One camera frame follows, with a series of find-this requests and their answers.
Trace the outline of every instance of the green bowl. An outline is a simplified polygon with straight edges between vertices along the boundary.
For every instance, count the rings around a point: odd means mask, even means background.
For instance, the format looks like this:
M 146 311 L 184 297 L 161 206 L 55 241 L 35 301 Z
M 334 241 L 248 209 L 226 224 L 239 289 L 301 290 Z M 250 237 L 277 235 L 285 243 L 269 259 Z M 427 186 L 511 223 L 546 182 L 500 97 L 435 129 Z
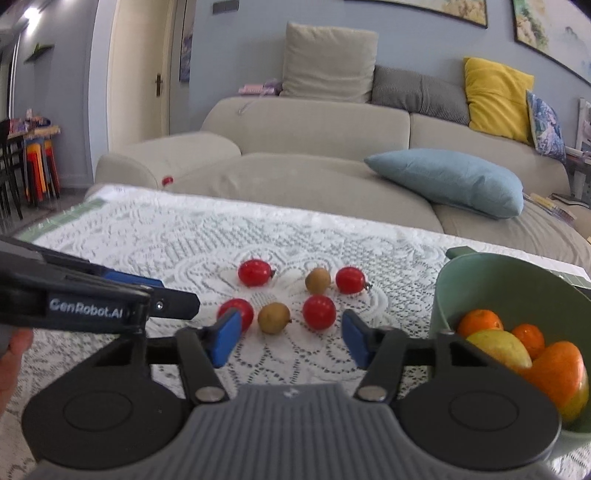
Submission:
M 430 336 L 456 330 L 471 310 L 495 312 L 505 330 L 521 323 L 536 325 L 546 344 L 573 342 L 591 374 L 591 301 L 547 270 L 504 255 L 476 253 L 467 247 L 450 249 L 449 261 L 435 285 Z M 591 401 L 580 417 L 562 428 L 550 459 L 591 442 Z

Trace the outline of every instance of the orange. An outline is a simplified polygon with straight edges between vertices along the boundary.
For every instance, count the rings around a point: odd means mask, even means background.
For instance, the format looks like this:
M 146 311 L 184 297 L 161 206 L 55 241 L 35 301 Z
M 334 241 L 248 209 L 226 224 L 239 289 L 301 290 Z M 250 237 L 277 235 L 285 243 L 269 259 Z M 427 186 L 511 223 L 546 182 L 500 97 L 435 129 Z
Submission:
M 495 312 L 490 310 L 472 310 L 466 313 L 457 326 L 456 333 L 462 338 L 481 330 L 503 330 L 503 323 Z
M 515 327 L 511 333 L 521 340 L 532 360 L 538 358 L 546 348 L 544 335 L 535 325 L 522 323 Z
M 548 396 L 565 424 L 579 416 L 589 399 L 583 356 L 570 342 L 550 345 L 521 375 Z

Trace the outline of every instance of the door handle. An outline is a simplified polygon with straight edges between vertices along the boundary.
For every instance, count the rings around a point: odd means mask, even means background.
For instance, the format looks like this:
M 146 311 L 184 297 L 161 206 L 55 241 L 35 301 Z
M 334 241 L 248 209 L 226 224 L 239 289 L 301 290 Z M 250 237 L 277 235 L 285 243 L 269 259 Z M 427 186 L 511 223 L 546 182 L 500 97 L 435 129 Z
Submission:
M 156 97 L 160 98 L 160 96 L 162 95 L 162 84 L 164 83 L 164 81 L 162 80 L 162 75 L 157 74 L 156 75 Z

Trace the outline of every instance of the wall shelf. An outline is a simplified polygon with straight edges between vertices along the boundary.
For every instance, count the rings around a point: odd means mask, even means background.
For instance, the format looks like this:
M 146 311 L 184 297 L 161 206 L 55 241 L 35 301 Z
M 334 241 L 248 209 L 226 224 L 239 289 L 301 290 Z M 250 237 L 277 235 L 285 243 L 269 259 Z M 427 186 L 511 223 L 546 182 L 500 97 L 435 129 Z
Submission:
M 33 50 L 31 56 L 29 56 L 29 58 L 27 58 L 24 63 L 32 63 L 36 61 L 44 53 L 47 53 L 48 51 L 52 50 L 53 47 L 53 45 L 41 45 L 38 43 L 37 45 L 35 45 L 35 50 Z

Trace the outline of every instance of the human hand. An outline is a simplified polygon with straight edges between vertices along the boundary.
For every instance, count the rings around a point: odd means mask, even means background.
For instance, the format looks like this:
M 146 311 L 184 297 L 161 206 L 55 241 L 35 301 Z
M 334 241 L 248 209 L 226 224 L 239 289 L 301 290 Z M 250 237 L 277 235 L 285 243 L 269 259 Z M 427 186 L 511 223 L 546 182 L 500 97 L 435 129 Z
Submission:
M 18 329 L 12 334 L 8 351 L 0 358 L 0 417 L 17 387 L 22 355 L 32 343 L 33 331 Z

